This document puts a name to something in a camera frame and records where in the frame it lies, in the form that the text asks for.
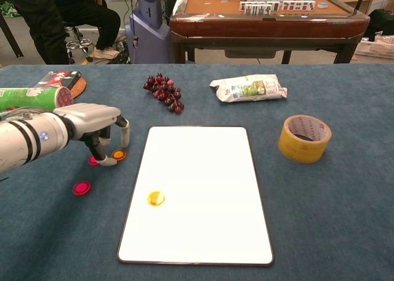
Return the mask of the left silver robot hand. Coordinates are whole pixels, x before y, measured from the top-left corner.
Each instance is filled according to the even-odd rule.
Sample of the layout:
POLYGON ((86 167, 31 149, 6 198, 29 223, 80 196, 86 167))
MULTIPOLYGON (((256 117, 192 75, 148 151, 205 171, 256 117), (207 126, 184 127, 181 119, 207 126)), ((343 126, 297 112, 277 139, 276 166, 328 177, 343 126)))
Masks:
POLYGON ((104 146, 110 142, 113 124, 121 128, 121 147, 130 141, 130 122, 123 118, 120 109, 101 104, 78 103, 56 108, 59 116, 71 128, 71 140, 85 143, 96 162, 102 166, 114 166, 118 162, 106 154, 104 146))

